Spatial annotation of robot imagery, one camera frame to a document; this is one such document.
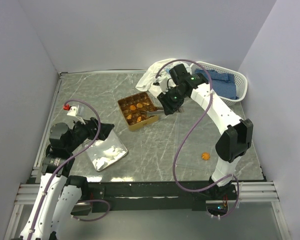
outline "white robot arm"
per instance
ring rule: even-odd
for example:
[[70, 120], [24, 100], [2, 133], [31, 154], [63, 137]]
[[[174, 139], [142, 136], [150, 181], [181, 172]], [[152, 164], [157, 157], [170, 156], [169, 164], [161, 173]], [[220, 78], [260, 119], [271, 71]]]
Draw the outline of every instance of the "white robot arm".
[[[237, 163], [251, 146], [252, 122], [236, 115], [213, 90], [210, 90], [209, 81], [201, 73], [190, 75], [183, 64], [173, 67], [169, 73], [176, 86], [157, 96], [164, 113], [169, 115], [177, 112], [186, 97], [193, 99], [206, 110], [212, 95], [212, 104], [207, 114], [217, 126], [221, 137], [215, 146], [219, 157], [211, 179], [216, 182], [229, 174], [233, 175]], [[231, 180], [232, 178], [228, 177], [218, 182], [217, 186], [223, 187]]]
[[[213, 100], [212, 105], [207, 112], [209, 117], [217, 126], [220, 134], [222, 135], [227, 129], [228, 126], [236, 126], [240, 124], [241, 117], [235, 114], [221, 98], [212, 90], [210, 91], [209, 84], [200, 84], [197, 89], [194, 89], [191, 94], [191, 98], [206, 110], [210, 100], [210, 94], [212, 94]], [[214, 173], [211, 178], [214, 182], [227, 176], [229, 174], [233, 175], [237, 166], [237, 163], [240, 161], [241, 156], [238, 156], [234, 159], [233, 162], [228, 162], [222, 160], [220, 156], [218, 157], [218, 162], [216, 164]], [[219, 182], [217, 185], [222, 187], [231, 181], [231, 177], [226, 178]]]

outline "laundry basket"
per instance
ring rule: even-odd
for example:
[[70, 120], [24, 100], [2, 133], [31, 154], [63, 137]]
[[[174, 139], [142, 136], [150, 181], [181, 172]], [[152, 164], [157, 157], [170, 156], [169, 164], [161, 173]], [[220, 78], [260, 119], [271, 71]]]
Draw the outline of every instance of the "laundry basket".
[[[228, 106], [232, 106], [235, 103], [240, 102], [242, 99], [245, 98], [246, 93], [247, 93], [247, 88], [248, 88], [248, 80], [246, 79], [245, 76], [243, 76], [241, 73], [237, 72], [237, 71], [233, 71], [221, 66], [217, 66], [217, 65], [213, 65], [207, 62], [203, 62], [203, 61], [197, 61], [198, 64], [201, 64], [206, 70], [216, 70], [218, 73], [224, 74], [224, 73], [228, 73], [228, 74], [233, 74], [234, 75], [234, 83], [235, 83], [235, 87], [236, 87], [236, 96], [238, 97], [238, 99], [229, 99], [223, 96], [220, 96], [220, 98], [225, 102], [225, 104], [227, 104]], [[198, 67], [196, 64], [192, 63], [190, 65], [192, 73], [195, 72], [196, 69], [200, 69], [200, 67]]]

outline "white cloth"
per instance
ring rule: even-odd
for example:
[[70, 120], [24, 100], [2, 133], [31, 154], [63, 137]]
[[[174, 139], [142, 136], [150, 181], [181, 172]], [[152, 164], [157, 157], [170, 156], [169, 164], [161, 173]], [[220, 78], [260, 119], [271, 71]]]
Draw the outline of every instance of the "white cloth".
[[[152, 64], [148, 70], [145, 72], [145, 74], [140, 78], [139, 82], [135, 86], [136, 89], [142, 92], [149, 91], [153, 96], [157, 97], [161, 92], [164, 92], [167, 89], [167, 81], [170, 79], [170, 74], [169, 70], [173, 68], [176, 65], [183, 64], [186, 68], [186, 70], [192, 74], [191, 67], [182, 62], [182, 61], [176, 61], [173, 62], [167, 66], [165, 66], [164, 69], [160, 72], [160, 76], [156, 79], [156, 74], [160, 70], [160, 68], [172, 61], [175, 60], [175, 58], [169, 58], [169, 59], [164, 59], [161, 61], [157, 61], [154, 64]], [[160, 86], [153, 85], [153, 83], [158, 82]], [[169, 86], [174, 87], [175, 84], [172, 80], [169, 81]]]

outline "gray countertop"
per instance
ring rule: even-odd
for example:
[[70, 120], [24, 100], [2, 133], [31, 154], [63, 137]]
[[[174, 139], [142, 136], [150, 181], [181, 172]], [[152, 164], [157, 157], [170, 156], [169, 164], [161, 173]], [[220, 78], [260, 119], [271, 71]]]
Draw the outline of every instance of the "gray countertop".
[[[128, 149], [128, 154], [118, 162], [97, 172], [86, 153], [79, 155], [70, 174], [87, 177], [89, 182], [157, 182], [173, 181], [172, 162], [183, 137], [202, 115], [203, 110], [191, 99], [184, 103], [184, 113], [162, 115], [160, 120], [137, 131], [129, 131], [117, 101], [138, 93], [135, 88], [142, 73], [68, 73], [61, 77], [52, 124], [64, 122], [71, 128], [72, 120], [62, 110], [68, 99], [81, 99], [91, 104], [99, 113], [102, 123], [115, 125], [115, 132]], [[240, 103], [230, 107], [244, 118]], [[94, 117], [85, 110], [84, 118]], [[183, 146], [177, 161], [177, 177], [181, 181], [204, 181], [212, 175], [218, 155], [215, 144], [220, 134], [212, 120], [206, 116], [192, 132]], [[201, 159], [208, 152], [210, 160]], [[263, 174], [255, 147], [242, 157], [235, 175], [240, 180], [262, 180]]]

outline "purple cable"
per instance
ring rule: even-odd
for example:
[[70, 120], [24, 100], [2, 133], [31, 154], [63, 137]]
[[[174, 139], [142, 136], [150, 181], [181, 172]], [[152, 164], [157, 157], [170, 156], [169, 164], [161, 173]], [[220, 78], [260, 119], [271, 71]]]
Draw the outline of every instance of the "purple cable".
[[[98, 120], [98, 130], [96, 131], [96, 135], [95, 137], [93, 138], [93, 140], [85, 147], [83, 148], [81, 151], [79, 151], [78, 153], [76, 153], [75, 155], [69, 157], [66, 161], [64, 161], [64, 163], [62, 163], [59, 167], [57, 167], [57, 169], [52, 173], [51, 177], [49, 178], [45, 188], [44, 188], [44, 193], [47, 194], [48, 193], [48, 189], [51, 185], [51, 182], [52, 180], [54, 179], [54, 177], [57, 175], [57, 173], [60, 171], [61, 168], [64, 167], [64, 165], [66, 165], [68, 162], [70, 162], [72, 159], [74, 159], [76, 156], [82, 154], [85, 150], [87, 150], [98, 138], [99, 136], [99, 133], [100, 133], [100, 130], [101, 130], [101, 121], [100, 121], [100, 117], [99, 117], [99, 114], [97, 113], [97, 111], [87, 102], [85, 101], [82, 101], [82, 100], [78, 100], [78, 99], [69, 99], [68, 101], [66, 101], [64, 103], [64, 105], [66, 105], [67, 103], [69, 102], [78, 102], [78, 103], [81, 103], [81, 104], [84, 104], [86, 105], [88, 108], [90, 108], [92, 110], [92, 112], [95, 114], [97, 120]], [[32, 237], [32, 234], [33, 234], [33, 231], [35, 230], [35, 226], [36, 226], [36, 222], [38, 220], [38, 217], [39, 217], [39, 213], [40, 213], [40, 210], [42, 208], [42, 205], [44, 203], [44, 200], [45, 200], [45, 197], [46, 195], [42, 195], [41, 199], [40, 199], [40, 202], [38, 204], [38, 207], [35, 211], [35, 214], [34, 214], [34, 217], [33, 217], [33, 221], [32, 221], [32, 224], [31, 224], [31, 227], [30, 227], [30, 230], [32, 230], [31, 233], [29, 233], [28, 237], [27, 237], [27, 240], [30, 240], [31, 237]]]
[[[188, 60], [188, 59], [175, 59], [175, 60], [172, 60], [172, 61], [169, 61], [167, 62], [166, 64], [164, 64], [160, 69], [159, 71], [157, 72], [157, 74], [155, 75], [155, 78], [157, 79], [160, 72], [162, 71], [162, 69], [164, 69], [167, 65], [171, 64], [171, 63], [174, 63], [174, 62], [189, 62], [189, 63], [193, 63], [197, 66], [199, 66], [205, 73], [206, 75], [208, 76], [208, 81], [209, 81], [209, 84], [210, 84], [210, 91], [212, 90], [212, 79], [211, 79], [211, 76], [209, 74], [209, 72], [202, 66], [200, 65], [199, 63], [195, 62], [195, 61], [192, 61], [192, 60]], [[188, 188], [185, 188], [184, 186], [182, 186], [179, 182], [178, 182], [178, 179], [177, 179], [177, 175], [176, 175], [176, 163], [177, 163], [177, 159], [178, 159], [178, 155], [181, 151], [181, 148], [184, 146], [187, 138], [189, 137], [189, 135], [192, 133], [192, 131], [196, 128], [196, 126], [201, 122], [201, 120], [205, 117], [205, 115], [207, 115], [207, 112], [209, 111], [211, 105], [212, 105], [212, 101], [213, 101], [213, 95], [210, 94], [210, 99], [209, 99], [209, 103], [208, 103], [208, 106], [206, 108], [206, 110], [203, 112], [202, 116], [195, 122], [195, 124], [190, 128], [190, 130], [188, 131], [188, 133], [185, 135], [182, 143], [180, 144], [180, 146], [178, 147], [175, 155], [174, 155], [174, 159], [173, 159], [173, 163], [172, 163], [172, 174], [173, 174], [173, 178], [174, 178], [174, 181], [175, 183], [177, 184], [177, 186], [179, 188], [181, 188], [182, 190], [186, 191], [186, 192], [191, 192], [191, 193], [199, 193], [199, 192], [203, 192], [203, 191], [206, 191], [210, 188], [212, 188], [213, 186], [215, 186], [216, 184], [218, 184], [219, 182], [221, 182], [222, 180], [224, 179], [227, 179], [227, 178], [230, 178], [232, 177], [233, 175], [231, 174], [228, 174], [222, 178], [220, 178], [218, 181], [215, 181], [214, 183], [210, 184], [209, 186], [206, 186], [206, 187], [203, 187], [203, 188], [200, 188], [200, 189], [188, 189]]]
[[99, 219], [102, 219], [103, 217], [105, 217], [109, 213], [109, 211], [110, 211], [110, 203], [107, 202], [107, 201], [105, 201], [105, 200], [92, 199], [92, 200], [87, 200], [87, 201], [79, 201], [79, 203], [93, 203], [93, 202], [100, 202], [100, 203], [107, 204], [108, 205], [108, 209], [106, 210], [106, 212], [103, 215], [101, 215], [101, 216], [99, 216], [97, 218], [94, 218], [94, 219], [81, 219], [81, 218], [78, 218], [77, 216], [73, 216], [73, 218], [77, 219], [77, 220], [79, 220], [81, 222], [94, 222], [94, 221], [97, 221]]

